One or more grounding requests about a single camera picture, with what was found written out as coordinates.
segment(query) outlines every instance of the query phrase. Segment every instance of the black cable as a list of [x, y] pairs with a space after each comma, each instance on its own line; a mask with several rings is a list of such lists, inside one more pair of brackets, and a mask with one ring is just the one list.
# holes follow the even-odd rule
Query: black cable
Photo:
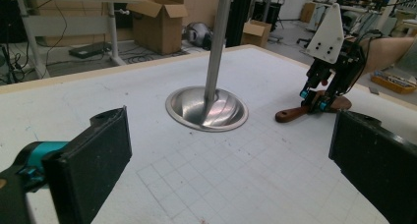
[[[369, 31], [365, 32], [360, 38], [356, 39], [355, 42], [353, 43], [353, 46], [358, 45], [358, 43], [365, 37], [366, 34], [369, 34], [369, 33], [376, 34], [376, 32], [378, 32], [378, 34], [380, 35], [379, 38], [381, 38], [383, 36], [383, 34], [380, 31], [378, 31], [378, 30], [369, 30]], [[373, 39], [375, 39], [375, 38], [374, 37], [370, 37], [369, 40], [368, 40], [368, 49], [367, 49], [367, 53], [366, 53], [366, 57], [365, 57], [365, 63], [362, 66], [361, 71], [359, 72], [359, 74], [356, 77], [356, 79], [353, 82], [353, 84], [351, 84], [350, 88], [344, 94], [348, 93], [350, 91], [350, 89], [356, 84], [356, 82], [358, 82], [358, 80], [361, 78], [362, 73], [365, 70], [366, 64], [368, 63], [369, 51], [371, 49], [371, 41]]]
[[42, 7], [42, 6], [46, 5], [47, 3], [51, 2], [51, 1], [52, 1], [52, 0], [45, 1], [45, 2], [43, 2], [42, 4], [38, 5], [35, 9], [39, 9], [40, 7]]
[[359, 38], [356, 38], [355, 42], [353, 42], [354, 46], [359, 45], [359, 42], [367, 35], [367, 34], [378, 34], [380, 37], [383, 36], [383, 34], [377, 30], [377, 29], [371, 29], [367, 30], [365, 33], [363, 33]]
[[153, 58], [150, 55], [138, 55], [133, 56], [127, 59], [124, 59], [125, 61], [128, 61], [129, 64], [135, 64], [135, 63], [142, 63], [153, 60]]
[[18, 83], [19, 81], [16, 78], [13, 65], [10, 62], [10, 55], [9, 55], [10, 52], [9, 52], [9, 47], [8, 47], [8, 39], [7, 39], [7, 36], [6, 36], [6, 40], [7, 40], [6, 41], [6, 47], [4, 47], [3, 45], [1, 45], [0, 47], [2, 49], [4, 58], [6, 60], [6, 65], [8, 67], [8, 71], [9, 71], [9, 73], [7, 75], [7, 84], [15, 84], [15, 83]]
[[[351, 3], [351, 1], [346, 1], [346, 0], [340, 0], [340, 1], [342, 1], [342, 2], [347, 2], [347, 3]], [[408, 1], [404, 1], [404, 2], [399, 2], [399, 3], [394, 3], [394, 4], [390, 4], [390, 5], [388, 5], [388, 4], [385, 4], [385, 5], [383, 5], [383, 1], [384, 0], [374, 0], [374, 1], [381, 1], [381, 6], [376, 6], [376, 7], [378, 7], [377, 8], [377, 10], [380, 10], [382, 7], [386, 7], [386, 6], [396, 6], [396, 5], [403, 5], [403, 4], [406, 4], [406, 3], [411, 3], [411, 2], [413, 2], [413, 1], [417, 1], [417, 0], [408, 0]], [[360, 6], [362, 6], [363, 8], [365, 8], [365, 7], [368, 7], [368, 8], [372, 8], [372, 7], [374, 7], [374, 6], [372, 6], [372, 5], [364, 5], [364, 4], [360, 4]]]
[[28, 41], [26, 42], [26, 45], [27, 46], [26, 46], [26, 52], [25, 52], [25, 51], [22, 51], [19, 48], [19, 46], [15, 43], [15, 48], [18, 49], [20, 52], [25, 53], [25, 56], [26, 56], [25, 64], [23, 66], [21, 66], [22, 69], [28, 65], [28, 62], [30, 60], [30, 58], [29, 58], [29, 42]]
[[[369, 15], [368, 17], [367, 17], [367, 19], [365, 20], [365, 22], [363, 22], [363, 25], [361, 25], [361, 27], [359, 28], [359, 30], [358, 30], [358, 33], [361, 33], [361, 31], [362, 31], [362, 29], [365, 27], [365, 24], [369, 21], [369, 20], [371, 20], [371, 18], [373, 17], [373, 15], [371, 14], [371, 15]], [[356, 19], [356, 21], [355, 21], [355, 23], [353, 24], [353, 26], [355, 26], [356, 24], [358, 24], [359, 23], [359, 21], [358, 21], [359, 19]]]
[[188, 55], [188, 52], [185, 51], [184, 49], [181, 49], [178, 52], [172, 53], [171, 57], [177, 57], [177, 56], [182, 56], [182, 55]]
[[132, 50], [136, 50], [136, 49], [139, 49], [139, 48], [141, 48], [141, 46], [137, 46], [137, 47], [135, 47], [133, 49], [129, 49], [129, 50], [119, 51], [119, 55], [120, 54], [126, 54], [126, 52], [129, 52], [129, 51], [132, 51]]
[[21, 58], [21, 54], [20, 54], [20, 53], [17, 53], [17, 54], [15, 55], [15, 60], [14, 60], [14, 63], [12, 64], [13, 66], [15, 66], [15, 69], [16, 69], [18, 72], [21, 72], [21, 74], [22, 74], [22, 77], [21, 77], [21, 78], [16, 77], [16, 79], [17, 79], [19, 82], [21, 82], [21, 81], [25, 78], [25, 72], [23, 71], [22, 66], [19, 64], [19, 59], [20, 59], [20, 58]]
[[[82, 6], [83, 6], [84, 14], [87, 15], [87, 13], [86, 13], [86, 7], [84, 6], [84, 2], [82, 3]], [[103, 16], [103, 15], [104, 15], [104, 4], [101, 3], [101, 16]], [[95, 34], [92, 35], [92, 44], [94, 44], [94, 43], [95, 43]], [[105, 51], [104, 51], [105, 43], [106, 43], [106, 41], [105, 41], [105, 33], [104, 33], [103, 34], [103, 42], [102, 42], [102, 46], [101, 46], [101, 50], [103, 50], [103, 51], [101, 53], [100, 60], [104, 58], [104, 54], [105, 54]]]
[[87, 63], [87, 62], [95, 62], [95, 61], [102, 60], [103, 57], [104, 57], [104, 54], [102, 54], [99, 59], [58, 61], [58, 62], [50, 63], [48, 64], [48, 66], [53, 66], [53, 65], [58, 65], [58, 64], [68, 64], [68, 63], [82, 64], [82, 63]]
[[46, 72], [47, 72], [46, 67], [48, 66], [49, 51], [51, 51], [62, 40], [62, 38], [64, 38], [65, 31], [67, 30], [67, 27], [68, 27], [67, 20], [65, 19], [64, 14], [62, 14], [61, 9], [59, 9], [59, 7], [56, 3], [56, 0], [54, 0], [54, 4], [55, 4], [55, 7], [58, 10], [59, 14], [61, 15], [62, 19], [64, 20], [65, 27], [64, 27], [64, 30], [62, 31], [61, 37], [58, 39], [58, 41], [56, 41], [56, 43], [51, 48], [49, 48], [49, 50], [46, 52], [45, 71], [42, 74], [42, 76], [40, 77], [41, 79], [43, 79], [45, 77]]

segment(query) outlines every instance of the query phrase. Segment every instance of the table leg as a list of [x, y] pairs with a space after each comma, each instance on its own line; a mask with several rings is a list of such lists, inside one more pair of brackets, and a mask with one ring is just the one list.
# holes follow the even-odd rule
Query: table leg
[[40, 58], [39, 51], [37, 49], [36, 40], [35, 40], [34, 35], [33, 35], [33, 33], [31, 32], [31, 29], [30, 29], [30, 24], [29, 24], [29, 20], [28, 20], [29, 15], [28, 15], [28, 12], [27, 12], [25, 2], [24, 2], [24, 0], [18, 0], [18, 4], [19, 4], [19, 9], [21, 10], [22, 21], [24, 23], [25, 30], [26, 30], [26, 33], [27, 33], [28, 42], [29, 42], [29, 45], [30, 45], [30, 50], [31, 50], [31, 53], [33, 54], [34, 63], [35, 63], [34, 68], [36, 70], [37, 76], [40, 79], [49, 78], [50, 77], [49, 72], [46, 69], [46, 66], [43, 64], [43, 62]]
[[114, 3], [107, 3], [108, 6], [108, 24], [111, 36], [111, 59], [117, 65], [126, 65], [119, 57], [119, 49], [117, 46], [116, 18], [114, 16]]

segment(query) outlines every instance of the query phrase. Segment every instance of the machine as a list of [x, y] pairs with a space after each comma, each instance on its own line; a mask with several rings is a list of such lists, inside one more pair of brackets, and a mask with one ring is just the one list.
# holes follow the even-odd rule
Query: machine
[[417, 144], [378, 119], [342, 110], [328, 157], [389, 223], [417, 223]]
[[73, 140], [25, 146], [0, 173], [0, 222], [35, 223], [26, 193], [47, 185], [60, 223], [90, 223], [132, 157], [126, 107], [90, 119]]
[[[304, 98], [301, 105], [309, 105], [309, 113], [329, 111], [334, 100], [347, 93], [356, 83], [366, 64], [366, 56], [359, 42], [369, 34], [382, 37], [378, 30], [370, 30], [354, 40], [346, 39], [339, 5], [334, 3], [329, 6], [322, 24], [306, 49], [315, 59], [300, 92], [300, 96]], [[332, 75], [326, 92], [316, 97], [314, 88], [319, 84], [327, 85]]]

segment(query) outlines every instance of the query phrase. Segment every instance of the cardboard box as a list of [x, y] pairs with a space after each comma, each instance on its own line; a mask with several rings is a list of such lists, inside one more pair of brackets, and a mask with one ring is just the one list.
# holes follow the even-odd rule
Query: cardboard box
[[308, 2], [304, 4], [303, 10], [301, 11], [300, 21], [303, 23], [309, 23], [312, 19], [316, 4]]
[[265, 48], [271, 24], [251, 20], [243, 26], [242, 44], [253, 44]]
[[181, 50], [184, 0], [144, 0], [126, 7], [133, 15], [135, 42], [165, 55]]
[[210, 29], [214, 28], [218, 0], [184, 0], [188, 16], [183, 18], [183, 26], [201, 22]]

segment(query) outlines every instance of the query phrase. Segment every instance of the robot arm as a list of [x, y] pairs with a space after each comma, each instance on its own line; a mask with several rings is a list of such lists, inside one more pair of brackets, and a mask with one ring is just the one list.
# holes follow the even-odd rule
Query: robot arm
[[34, 223], [26, 193], [48, 185], [60, 223], [90, 223], [132, 157], [126, 107], [73, 140], [30, 143], [0, 172], [0, 222]]
[[[366, 57], [358, 40], [344, 38], [339, 5], [329, 6], [306, 50], [315, 58], [300, 92], [304, 98], [301, 104], [310, 106], [309, 113], [329, 111], [336, 97], [347, 93], [361, 76]], [[325, 94], [316, 97], [314, 88], [326, 83], [331, 75], [333, 78]]]

